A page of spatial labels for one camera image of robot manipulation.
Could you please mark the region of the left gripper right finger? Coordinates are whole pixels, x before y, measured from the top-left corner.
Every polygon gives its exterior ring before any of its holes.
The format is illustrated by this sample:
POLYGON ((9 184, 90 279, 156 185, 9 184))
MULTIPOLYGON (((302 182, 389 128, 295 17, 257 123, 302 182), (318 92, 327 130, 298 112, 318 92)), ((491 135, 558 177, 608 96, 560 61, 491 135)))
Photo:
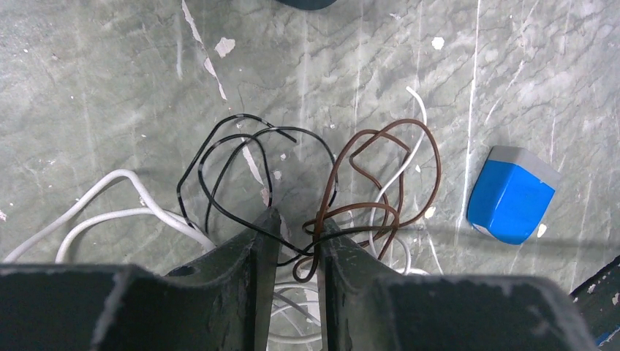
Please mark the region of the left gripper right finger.
POLYGON ((317 280, 325 350, 595 350, 572 299, 536 276, 411 275, 325 222, 317 280))

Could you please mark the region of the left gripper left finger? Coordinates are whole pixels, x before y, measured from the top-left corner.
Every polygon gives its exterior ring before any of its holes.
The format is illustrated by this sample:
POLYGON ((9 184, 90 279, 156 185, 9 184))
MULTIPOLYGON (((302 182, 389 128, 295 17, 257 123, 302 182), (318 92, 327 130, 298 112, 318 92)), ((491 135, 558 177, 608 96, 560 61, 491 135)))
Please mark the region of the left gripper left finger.
POLYGON ((3 350, 264 350, 280 244, 244 230, 164 276, 3 264, 3 350))

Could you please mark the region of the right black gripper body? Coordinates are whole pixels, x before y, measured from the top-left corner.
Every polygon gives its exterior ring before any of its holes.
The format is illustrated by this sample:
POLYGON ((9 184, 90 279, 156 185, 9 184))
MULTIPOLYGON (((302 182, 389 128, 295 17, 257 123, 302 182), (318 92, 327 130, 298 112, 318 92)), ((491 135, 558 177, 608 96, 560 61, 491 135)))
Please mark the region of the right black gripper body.
POLYGON ((619 348, 619 256, 576 287, 570 296, 598 349, 619 348))

